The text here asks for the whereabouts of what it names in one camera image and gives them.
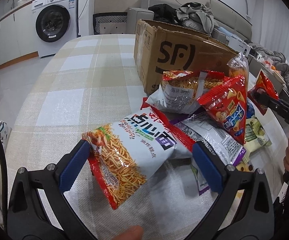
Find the left hand thumb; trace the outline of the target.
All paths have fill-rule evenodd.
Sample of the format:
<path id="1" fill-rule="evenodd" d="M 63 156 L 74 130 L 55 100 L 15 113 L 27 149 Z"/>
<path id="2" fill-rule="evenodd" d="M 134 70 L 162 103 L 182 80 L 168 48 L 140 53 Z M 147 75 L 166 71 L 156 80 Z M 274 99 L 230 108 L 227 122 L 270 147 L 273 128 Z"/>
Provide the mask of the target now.
<path id="1" fill-rule="evenodd" d="M 143 237 L 143 228 L 135 225 L 115 236 L 112 240 L 141 240 Z"/>

